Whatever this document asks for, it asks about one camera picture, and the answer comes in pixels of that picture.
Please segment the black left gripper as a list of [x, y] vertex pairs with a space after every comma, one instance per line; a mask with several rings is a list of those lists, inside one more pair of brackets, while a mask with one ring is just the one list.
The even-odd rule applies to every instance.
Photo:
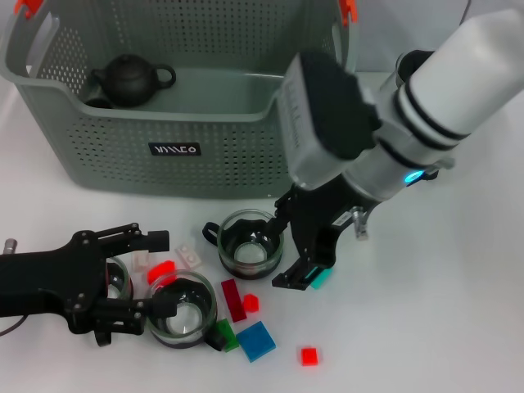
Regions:
[[0, 255], [0, 318], [56, 314], [74, 334], [143, 334], [147, 318], [175, 316], [178, 301], [171, 295], [101, 299], [107, 294], [106, 257], [168, 250], [167, 230], [144, 233], [131, 223], [75, 233], [53, 251]]

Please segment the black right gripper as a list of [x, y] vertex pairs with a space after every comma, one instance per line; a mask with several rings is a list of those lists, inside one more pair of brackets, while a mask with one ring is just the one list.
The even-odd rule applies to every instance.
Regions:
[[340, 225], [336, 221], [355, 207], [367, 213], [377, 205], [377, 201], [355, 191], [341, 175], [312, 191], [291, 186], [275, 201], [274, 217], [267, 222], [264, 231], [279, 236], [289, 224], [299, 258], [288, 270], [272, 279], [272, 286], [305, 291], [334, 266], [337, 240], [353, 223], [352, 218]]

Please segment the glass teacup with black base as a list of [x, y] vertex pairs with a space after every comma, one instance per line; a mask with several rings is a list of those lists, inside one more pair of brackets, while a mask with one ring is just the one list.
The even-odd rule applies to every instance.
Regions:
[[[118, 257], [111, 257], [106, 263], [108, 272], [108, 298], [117, 300], [133, 299], [133, 281], [129, 275], [125, 263]], [[112, 326], [121, 328], [124, 326], [122, 321], [113, 321]], [[108, 346], [111, 343], [110, 332], [95, 332], [94, 336], [98, 346]]]
[[146, 326], [164, 346], [188, 349], [205, 343], [221, 351], [228, 343], [217, 325], [215, 291], [203, 275], [176, 270], [158, 277], [147, 291]]
[[238, 210], [221, 224], [206, 223], [202, 235], [217, 247], [220, 262], [229, 273], [257, 280], [270, 275], [282, 259], [284, 236], [265, 230], [272, 218], [263, 210]]

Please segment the grey perforated storage bin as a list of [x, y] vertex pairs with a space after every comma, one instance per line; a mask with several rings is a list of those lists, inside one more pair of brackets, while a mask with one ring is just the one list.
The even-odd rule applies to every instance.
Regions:
[[[112, 192], [277, 197], [290, 187], [274, 102], [292, 58], [355, 63], [338, 0], [43, 0], [0, 39], [11, 81], [67, 174]], [[123, 54], [174, 68], [135, 108], [96, 108], [90, 75]]]

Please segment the clear building brick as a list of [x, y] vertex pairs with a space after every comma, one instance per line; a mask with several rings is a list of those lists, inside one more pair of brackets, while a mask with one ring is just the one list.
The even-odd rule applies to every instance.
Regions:
[[134, 273], [146, 273], [156, 265], [156, 257], [149, 251], [134, 251], [132, 253], [132, 270]]
[[201, 258], [190, 246], [182, 244], [175, 248], [175, 252], [186, 269], [194, 270], [202, 264]]

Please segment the red building brick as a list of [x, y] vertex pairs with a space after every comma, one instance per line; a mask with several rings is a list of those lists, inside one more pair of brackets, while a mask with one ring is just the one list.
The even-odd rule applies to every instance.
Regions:
[[147, 271], [147, 283], [151, 285], [155, 280], [176, 270], [176, 264], [172, 260], [165, 260]]

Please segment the teal square building brick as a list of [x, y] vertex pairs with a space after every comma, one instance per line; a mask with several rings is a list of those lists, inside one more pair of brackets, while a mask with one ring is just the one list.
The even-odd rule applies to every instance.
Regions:
[[318, 290], [331, 276], [333, 269], [321, 269], [315, 268], [309, 275], [309, 278], [313, 278], [309, 284], [314, 290]]

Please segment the dark red long brick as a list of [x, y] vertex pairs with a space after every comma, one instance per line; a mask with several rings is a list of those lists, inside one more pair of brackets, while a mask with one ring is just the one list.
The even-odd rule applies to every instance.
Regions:
[[237, 289], [237, 284], [234, 279], [229, 279], [221, 282], [221, 287], [224, 293], [224, 298], [228, 310], [231, 314], [234, 323], [246, 319], [246, 312], [244, 310], [240, 294]]

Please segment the blue square building brick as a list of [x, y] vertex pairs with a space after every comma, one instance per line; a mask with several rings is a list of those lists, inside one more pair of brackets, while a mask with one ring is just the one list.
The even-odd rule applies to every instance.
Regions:
[[239, 332], [236, 338], [251, 363], [276, 348], [275, 341], [261, 321]]

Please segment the green building brick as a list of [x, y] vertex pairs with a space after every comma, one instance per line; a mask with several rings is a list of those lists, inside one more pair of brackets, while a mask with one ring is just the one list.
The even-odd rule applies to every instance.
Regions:
[[231, 328], [229, 321], [226, 318], [219, 320], [216, 323], [216, 327], [217, 327], [221, 337], [225, 341], [225, 344], [223, 346], [223, 351], [229, 352], [229, 351], [234, 350], [234, 349], [236, 349], [236, 348], [238, 348], [240, 346], [239, 342], [237, 340], [237, 337], [236, 337], [233, 329]]

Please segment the dark clay teapot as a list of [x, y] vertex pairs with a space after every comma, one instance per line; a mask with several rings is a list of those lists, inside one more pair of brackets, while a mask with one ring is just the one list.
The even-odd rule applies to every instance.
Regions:
[[119, 55], [105, 68], [91, 70], [90, 75], [109, 101], [121, 107], [141, 106], [177, 80], [170, 65], [153, 65], [134, 54]]

